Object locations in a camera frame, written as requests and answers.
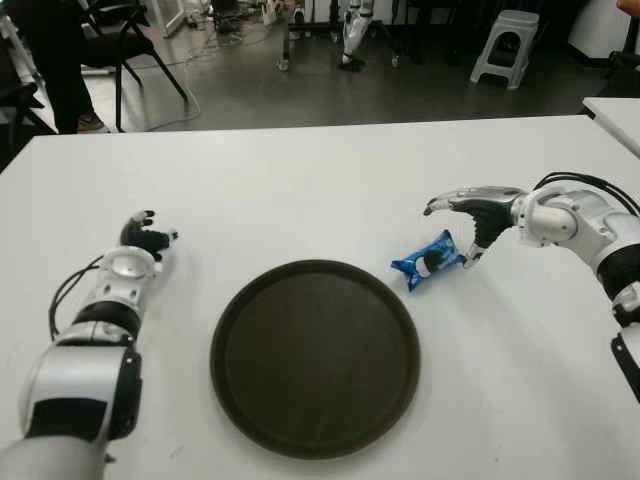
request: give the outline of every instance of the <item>black wire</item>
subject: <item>black wire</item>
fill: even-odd
[[[550,177],[558,177],[558,176],[564,176],[564,175],[578,177],[579,178],[578,181],[584,181],[585,183],[593,185],[596,188],[604,187],[604,189],[607,189],[605,191],[612,189],[618,192],[620,195],[622,195],[631,205],[633,205],[635,211],[640,213],[640,206],[638,206],[638,204],[633,200],[633,198],[631,198],[624,190],[622,190],[621,188],[617,187],[612,183],[607,182],[606,180],[603,180],[602,178],[598,178],[593,175],[586,175],[583,173],[574,173],[574,172],[553,172],[547,175],[544,179],[542,179],[541,183],[545,182],[545,180],[550,179]]]
[[[563,181],[563,180],[571,180],[571,181],[576,181],[576,182],[582,182],[582,183],[586,183],[588,185],[592,185],[606,193],[608,193],[609,195],[611,195],[612,197],[614,197],[616,200],[618,200],[618,202],[620,202],[628,211],[631,215],[635,215],[638,216],[637,210],[633,208],[632,205],[629,204],[629,202],[622,196],[620,195],[617,191],[615,190],[611,190],[606,186],[601,186],[601,185],[594,185],[593,183],[590,182],[584,182],[583,180],[576,178],[576,177],[572,177],[572,176],[563,176],[563,175],[559,175],[557,177],[554,177],[553,179],[550,179],[548,181],[545,182],[541,182],[539,185],[540,186],[544,186],[544,185],[548,185],[549,183],[553,183],[553,182],[558,182],[558,181]]]
[[[540,180],[537,185],[534,187],[534,190],[537,190],[540,187],[548,185],[553,182],[569,180],[575,182],[585,183],[587,185],[591,185],[599,190],[602,190],[612,197],[614,197],[618,202],[620,202],[631,215],[639,216],[640,215],[640,206],[636,203],[636,201],[624,190],[616,185],[603,180],[602,178],[595,177],[593,175],[586,175],[583,173],[575,173],[575,172],[552,172],[542,180]]]
[[[69,292],[73,290],[78,282],[82,280],[82,277],[84,277],[84,275],[88,271],[100,268],[98,265],[96,265],[96,263],[98,263],[100,260],[102,260],[102,255],[97,257],[86,267],[81,268],[77,272],[71,274],[64,282],[62,282],[62,284],[56,290],[56,293],[53,295],[53,299],[51,300],[51,305],[49,305],[49,335],[51,336],[51,341],[55,340],[56,335],[60,334],[56,325],[56,311],[58,310],[60,303],[69,294]],[[64,290],[67,285],[69,285],[69,287],[64,291],[64,293],[62,293],[62,290]]]

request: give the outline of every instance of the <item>silver robotic arm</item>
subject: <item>silver robotic arm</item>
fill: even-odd
[[[127,222],[75,320],[34,367],[20,400],[24,439],[0,452],[0,478],[98,480],[108,442],[135,427],[142,389],[135,341],[160,252],[177,238],[146,230],[153,215]]]
[[[465,188],[432,199],[424,212],[470,214],[476,237],[465,267],[474,265],[507,228],[524,243],[575,252],[596,275],[621,326],[611,347],[640,402],[640,218],[613,208],[588,190],[546,187],[531,193],[509,187]]]

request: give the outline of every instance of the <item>brown tray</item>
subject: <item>brown tray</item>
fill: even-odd
[[[355,452],[402,416],[420,347],[386,285],[345,263],[308,260],[253,280],[222,314],[211,377],[233,423],[298,458]]]

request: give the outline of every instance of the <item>blue snack package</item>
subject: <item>blue snack package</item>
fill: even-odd
[[[394,260],[391,268],[404,273],[407,277],[409,291],[412,292],[423,280],[436,273],[464,263],[465,257],[460,255],[449,230],[445,230],[432,243],[412,253],[404,260]]]

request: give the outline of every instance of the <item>person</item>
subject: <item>person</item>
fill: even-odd
[[[82,78],[87,39],[76,0],[7,0],[7,13],[27,39],[45,81],[61,134],[107,133]]]
[[[617,5],[632,17],[640,17],[640,0],[618,0]]]

